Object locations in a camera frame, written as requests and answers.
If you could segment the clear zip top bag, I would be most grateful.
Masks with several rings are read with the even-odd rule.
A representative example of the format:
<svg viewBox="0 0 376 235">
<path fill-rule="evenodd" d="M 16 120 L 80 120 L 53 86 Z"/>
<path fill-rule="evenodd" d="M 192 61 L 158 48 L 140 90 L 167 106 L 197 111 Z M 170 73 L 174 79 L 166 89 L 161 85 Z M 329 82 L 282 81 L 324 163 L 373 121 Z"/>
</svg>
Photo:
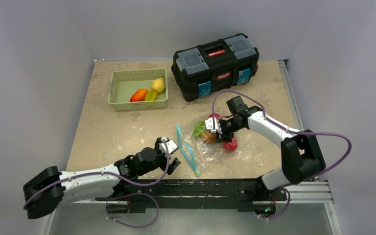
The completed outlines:
<svg viewBox="0 0 376 235">
<path fill-rule="evenodd" d="M 254 148 L 234 136 L 238 141 L 238 147 L 234 152 L 227 152 L 221 142 L 207 144 L 202 141 L 201 137 L 193 136 L 192 131 L 195 125 L 208 119 L 208 116 L 202 115 L 186 124 L 176 125 L 177 144 L 197 178 L 224 159 L 232 157 L 248 158 Z"/>
</svg>

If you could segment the yellow fake pear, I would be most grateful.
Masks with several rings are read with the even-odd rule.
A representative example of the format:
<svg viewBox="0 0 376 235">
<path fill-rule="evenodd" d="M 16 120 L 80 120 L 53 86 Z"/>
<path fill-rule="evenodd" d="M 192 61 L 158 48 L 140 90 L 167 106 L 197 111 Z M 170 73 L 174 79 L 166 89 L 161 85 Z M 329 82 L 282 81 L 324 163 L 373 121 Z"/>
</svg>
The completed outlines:
<svg viewBox="0 0 376 235">
<path fill-rule="evenodd" d="M 152 88 L 152 90 L 156 91 L 157 93 L 164 92 L 165 88 L 166 88 L 165 79 L 163 77 L 159 77 L 159 78 L 155 79 L 152 82 L 151 88 Z"/>
</svg>

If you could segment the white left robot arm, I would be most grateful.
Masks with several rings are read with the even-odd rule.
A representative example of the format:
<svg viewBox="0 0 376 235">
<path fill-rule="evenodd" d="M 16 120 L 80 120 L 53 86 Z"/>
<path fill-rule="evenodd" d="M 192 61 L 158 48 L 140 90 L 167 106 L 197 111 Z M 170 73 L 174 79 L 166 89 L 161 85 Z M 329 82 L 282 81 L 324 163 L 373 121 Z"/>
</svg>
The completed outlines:
<svg viewBox="0 0 376 235">
<path fill-rule="evenodd" d="M 45 168 L 23 186 L 28 219 L 38 219 L 51 214 L 60 205 L 90 198 L 121 200 L 126 195 L 126 185 L 149 187 L 151 183 L 139 183 L 137 179 L 151 171 L 161 169 L 170 175 L 180 165 L 171 155 L 179 149 L 169 138 L 159 137 L 153 148 L 146 147 L 113 164 L 83 171 L 59 171 L 58 167 Z"/>
</svg>

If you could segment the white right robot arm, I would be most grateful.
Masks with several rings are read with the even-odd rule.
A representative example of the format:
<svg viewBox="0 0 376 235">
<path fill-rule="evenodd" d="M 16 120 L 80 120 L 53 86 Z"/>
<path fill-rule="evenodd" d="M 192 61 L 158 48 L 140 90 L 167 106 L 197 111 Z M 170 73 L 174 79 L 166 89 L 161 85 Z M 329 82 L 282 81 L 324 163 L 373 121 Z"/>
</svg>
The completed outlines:
<svg viewBox="0 0 376 235">
<path fill-rule="evenodd" d="M 217 132 L 219 142 L 228 142 L 238 130 L 246 128 L 257 132 L 281 150 L 281 166 L 257 178 L 256 195 L 267 199 L 275 189 L 295 185 L 311 178 L 326 168 L 323 154 L 313 132 L 291 129 L 271 119 L 262 108 L 248 107 L 240 96 L 227 101 L 232 117 L 211 119 L 211 129 Z"/>
</svg>

